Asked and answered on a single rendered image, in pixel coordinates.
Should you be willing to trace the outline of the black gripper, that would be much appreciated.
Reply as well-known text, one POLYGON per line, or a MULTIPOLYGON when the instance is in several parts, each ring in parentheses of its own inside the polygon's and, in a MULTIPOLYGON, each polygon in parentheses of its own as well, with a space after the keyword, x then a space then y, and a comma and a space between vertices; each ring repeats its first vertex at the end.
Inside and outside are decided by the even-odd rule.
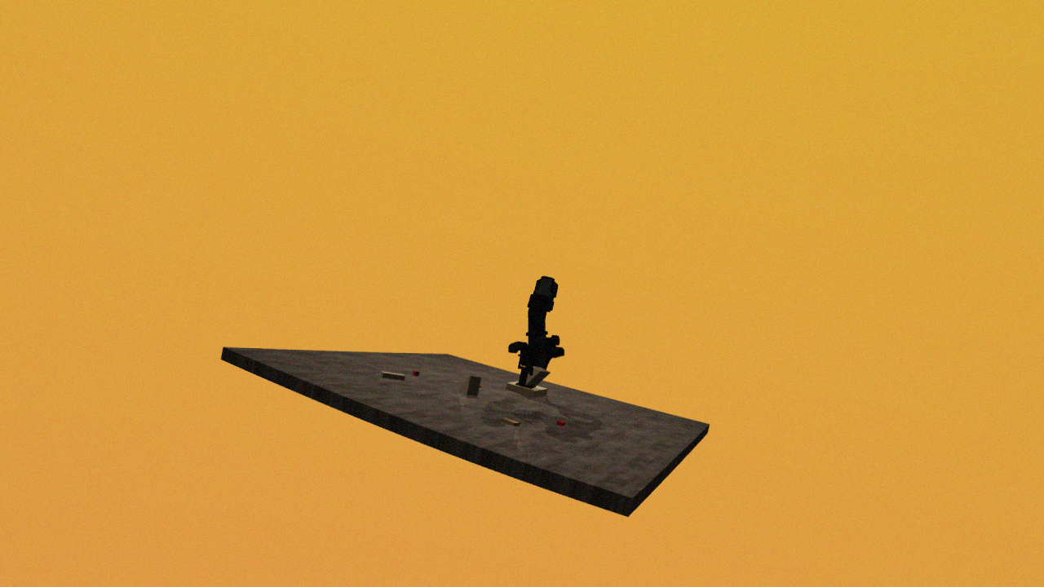
POLYGON ((518 356, 523 360, 523 363, 525 365, 527 372, 529 372, 529 375, 533 375, 533 356, 536 355, 536 353, 542 354, 542 357, 538 357, 538 365, 540 365, 540 368, 543 370, 547 369, 548 363, 551 362, 551 358, 559 358, 564 356, 564 348, 556 347, 556 349, 553 348, 545 349, 542 348, 541 346, 533 348, 533 334, 536 332, 538 333, 539 337, 543 337, 544 333, 546 335, 548 334, 548 331, 546 331, 544 328, 532 327, 527 329, 526 332, 527 342, 513 342, 508 347, 508 352, 511 353, 517 353, 518 351, 520 351, 520 355, 518 356))

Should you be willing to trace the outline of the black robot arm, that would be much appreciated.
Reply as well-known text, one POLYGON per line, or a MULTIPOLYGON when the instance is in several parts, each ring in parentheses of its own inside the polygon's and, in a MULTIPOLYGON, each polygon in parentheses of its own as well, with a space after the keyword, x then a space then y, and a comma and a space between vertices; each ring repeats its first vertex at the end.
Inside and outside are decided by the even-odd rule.
MULTIPOLYGON (((530 296, 529 298, 529 303, 527 303, 527 307, 529 308, 529 310, 527 311, 527 329, 532 327, 541 327, 546 329, 546 312, 553 311, 553 298, 556 298, 556 294, 557 294, 557 284, 555 283, 555 279, 553 279, 552 277, 543 276, 541 277, 540 280, 536 282, 536 289, 533 290, 532 296, 530 296)), ((545 333, 543 334, 543 337, 539 337, 537 332, 533 334, 533 348, 541 346, 542 348, 545 349, 547 348, 556 349, 556 346, 559 344, 560 344, 560 337, 557 337, 557 335, 552 335, 551 338, 546 338, 545 333)), ((533 356, 533 367, 540 368, 540 365, 538 365, 538 357, 542 357, 542 354, 536 353, 536 355, 533 356)), ((524 367, 522 367, 522 365, 524 363, 523 360, 520 358, 518 370, 521 370, 521 373, 519 382, 517 382, 516 384, 518 384, 518 386, 524 386, 527 389, 536 388, 536 386, 527 386, 526 380, 528 372, 525 365, 524 367)))

